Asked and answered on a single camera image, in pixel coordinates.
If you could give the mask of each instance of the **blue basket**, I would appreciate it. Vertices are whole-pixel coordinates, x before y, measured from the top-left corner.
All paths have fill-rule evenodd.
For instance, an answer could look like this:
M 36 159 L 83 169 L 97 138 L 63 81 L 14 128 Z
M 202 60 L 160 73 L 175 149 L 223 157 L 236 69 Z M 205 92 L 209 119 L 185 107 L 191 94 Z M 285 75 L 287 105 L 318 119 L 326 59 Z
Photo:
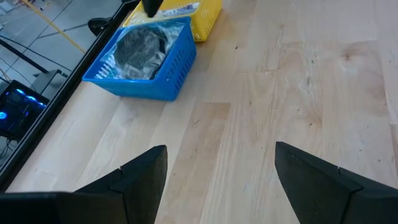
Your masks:
M 195 60 L 197 50 L 190 28 L 191 18 L 181 17 L 171 19 L 170 21 L 184 22 L 185 26 L 181 30 L 179 37 L 174 42 L 158 74 L 153 80 L 95 78 L 95 75 L 98 74 L 104 66 L 104 63 L 101 62 L 101 58 L 112 48 L 119 35 L 124 30 L 124 28 L 120 28 L 115 32 L 105 48 L 97 56 L 94 63 L 87 70 L 83 76 L 83 81 L 92 82 L 118 96 L 150 98 L 155 100 L 175 100 Z

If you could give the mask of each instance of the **yellow plastic basket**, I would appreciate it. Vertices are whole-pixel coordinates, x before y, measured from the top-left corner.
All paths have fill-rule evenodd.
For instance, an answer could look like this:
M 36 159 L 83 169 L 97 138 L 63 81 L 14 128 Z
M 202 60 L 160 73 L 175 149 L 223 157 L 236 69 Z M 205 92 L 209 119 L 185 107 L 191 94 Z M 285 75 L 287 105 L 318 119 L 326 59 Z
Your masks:
M 213 27 L 218 14 L 221 11 L 222 0 L 164 0 L 159 10 L 171 10 L 187 6 L 189 4 L 199 2 L 196 11 L 190 14 L 184 14 L 172 17 L 153 17 L 148 18 L 144 12 L 142 2 L 133 10 L 130 16 L 126 19 L 123 27 L 130 25 L 143 24 L 146 22 L 160 21 L 164 19 L 172 19 L 184 16 L 191 17 L 191 30 L 195 42 L 205 41 L 209 36 L 211 28 Z

